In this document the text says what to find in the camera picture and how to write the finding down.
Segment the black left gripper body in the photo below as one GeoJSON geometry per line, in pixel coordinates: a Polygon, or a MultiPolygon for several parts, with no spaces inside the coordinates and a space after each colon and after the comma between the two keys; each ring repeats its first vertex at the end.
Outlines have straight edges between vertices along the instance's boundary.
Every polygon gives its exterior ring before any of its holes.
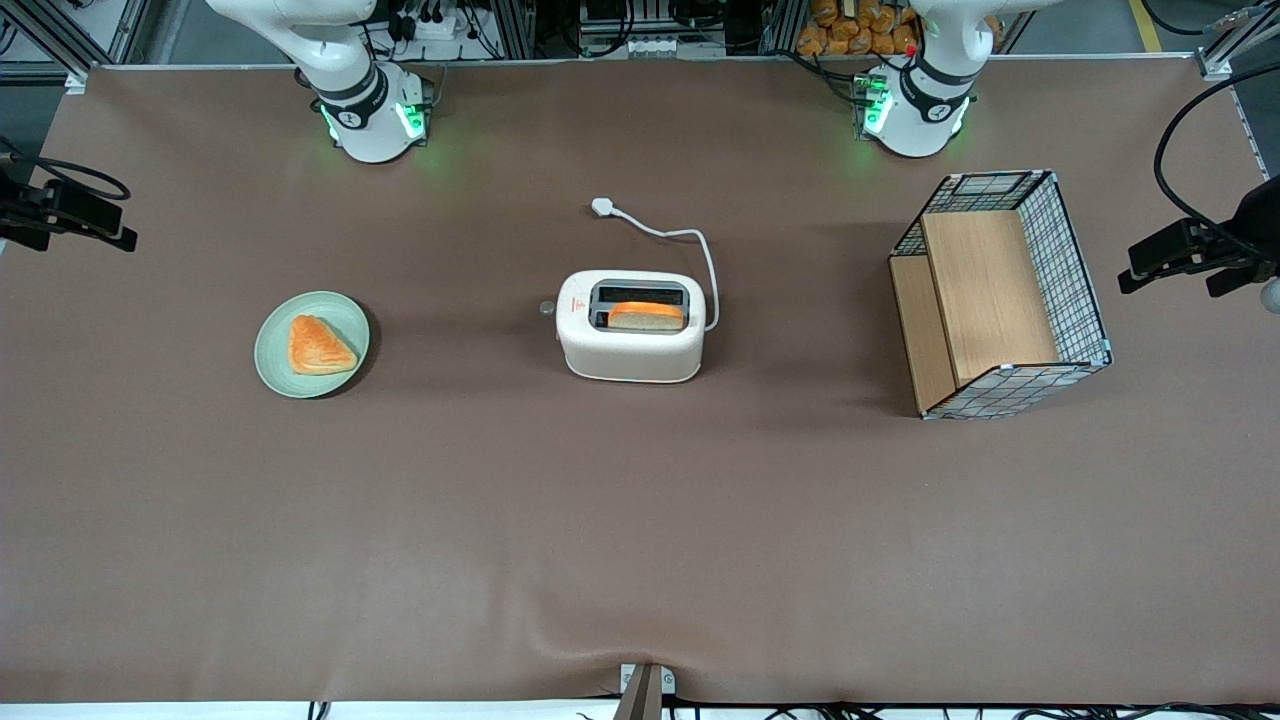
{"type": "Polygon", "coordinates": [[[1271,177],[1245,193],[1235,210],[1235,238],[1279,263],[1279,183],[1271,177]]]}

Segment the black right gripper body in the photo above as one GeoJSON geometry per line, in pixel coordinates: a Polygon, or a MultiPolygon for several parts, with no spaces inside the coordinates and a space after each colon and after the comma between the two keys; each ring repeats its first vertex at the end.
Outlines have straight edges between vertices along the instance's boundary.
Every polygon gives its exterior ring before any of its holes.
{"type": "Polygon", "coordinates": [[[10,177],[1,167],[1,223],[31,223],[44,219],[42,190],[10,177]]]}

